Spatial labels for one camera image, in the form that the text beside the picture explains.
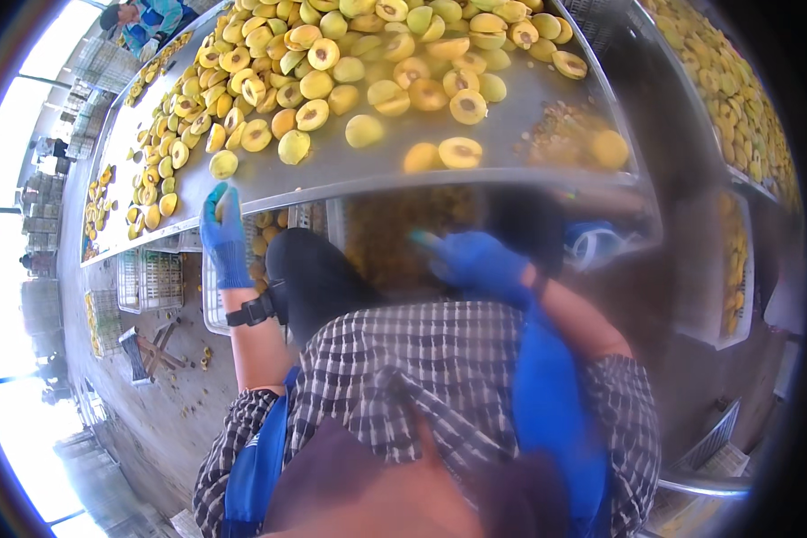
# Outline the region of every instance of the black watch strap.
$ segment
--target black watch strap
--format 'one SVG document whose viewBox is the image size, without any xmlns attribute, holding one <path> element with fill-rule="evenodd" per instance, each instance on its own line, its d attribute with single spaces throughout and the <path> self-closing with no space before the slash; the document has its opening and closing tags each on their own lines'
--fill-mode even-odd
<svg viewBox="0 0 807 538">
<path fill-rule="evenodd" d="M 244 302 L 242 308 L 235 312 L 227 312 L 227 327 L 247 325 L 249 327 L 266 321 L 275 315 L 272 298 L 263 292 L 257 299 Z"/>
</svg>

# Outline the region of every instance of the wooden stool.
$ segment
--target wooden stool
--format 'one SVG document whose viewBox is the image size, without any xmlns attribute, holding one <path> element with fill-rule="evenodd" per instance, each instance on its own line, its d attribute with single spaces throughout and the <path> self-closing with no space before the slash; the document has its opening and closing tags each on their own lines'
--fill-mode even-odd
<svg viewBox="0 0 807 538">
<path fill-rule="evenodd" d="M 131 383 L 133 385 L 147 385 L 156 381 L 153 375 L 158 368 L 159 362 L 170 370 L 184 368 L 186 363 L 172 356 L 164 350 L 168 345 L 170 335 L 174 328 L 179 325 L 180 318 L 177 317 L 156 332 L 156 337 L 152 343 L 138 334 L 138 328 L 133 326 L 119 337 L 119 345 L 131 361 Z"/>
</svg>

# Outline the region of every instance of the bright window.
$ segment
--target bright window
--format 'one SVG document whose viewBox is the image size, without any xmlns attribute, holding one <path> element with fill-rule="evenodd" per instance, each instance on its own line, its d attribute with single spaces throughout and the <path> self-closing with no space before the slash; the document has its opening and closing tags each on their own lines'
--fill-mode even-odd
<svg viewBox="0 0 807 538">
<path fill-rule="evenodd" d="M 54 443 L 83 429 L 74 402 L 42 403 L 37 377 L 0 385 L 0 446 L 46 522 L 83 508 Z"/>
<path fill-rule="evenodd" d="M 21 72 L 56 78 L 101 11 L 74 0 L 49 27 L 26 58 Z M 42 103 L 52 86 L 16 78 L 0 104 L 0 207 L 11 207 L 27 145 Z M 19 215 L 0 213 L 0 377 L 35 370 L 31 339 L 24 332 L 21 283 L 26 270 L 18 262 L 26 238 Z M 43 520 L 55 521 L 83 507 L 53 445 L 82 429 L 74 402 L 51 406 L 41 401 L 38 377 L 0 384 L 0 446 Z M 104 536 L 88 515 L 55 525 L 60 538 Z"/>
<path fill-rule="evenodd" d="M 100 9 L 80 0 L 67 4 L 24 60 L 21 73 L 56 78 L 78 41 L 100 14 Z M 44 82 L 16 78 L 3 97 L 0 104 L 0 208 L 13 204 L 27 145 L 51 89 L 52 86 Z"/>
<path fill-rule="evenodd" d="M 56 538 L 107 538 L 89 514 L 80 514 L 51 527 Z"/>
</svg>

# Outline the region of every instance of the black pants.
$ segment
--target black pants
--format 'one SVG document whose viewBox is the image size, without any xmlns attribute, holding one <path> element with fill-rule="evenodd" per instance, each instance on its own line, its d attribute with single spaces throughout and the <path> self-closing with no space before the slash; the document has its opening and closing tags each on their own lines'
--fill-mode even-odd
<svg viewBox="0 0 807 538">
<path fill-rule="evenodd" d="M 485 191 L 484 230 L 512 251 L 529 256 L 544 274 L 558 275 L 564 231 L 560 204 L 528 186 L 491 185 Z M 341 251 L 304 228 L 282 231 L 269 243 L 266 271 L 270 280 L 285 281 L 287 316 L 299 347 L 338 316 L 387 304 Z"/>
<path fill-rule="evenodd" d="M 69 145 L 66 144 L 62 139 L 54 140 L 54 153 L 52 153 L 52 155 L 65 158 L 67 147 L 69 147 Z"/>
</svg>

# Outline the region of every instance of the knee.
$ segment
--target knee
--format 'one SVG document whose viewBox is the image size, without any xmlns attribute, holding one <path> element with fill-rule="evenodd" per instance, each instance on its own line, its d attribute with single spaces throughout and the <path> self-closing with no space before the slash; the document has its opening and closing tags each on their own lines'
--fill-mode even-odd
<svg viewBox="0 0 807 538">
<path fill-rule="evenodd" d="M 269 242 L 266 250 L 266 271 L 273 279 L 282 278 L 289 271 L 286 266 L 301 264 L 306 247 L 310 247 L 319 236 L 307 228 L 288 228 L 281 231 Z"/>
</svg>

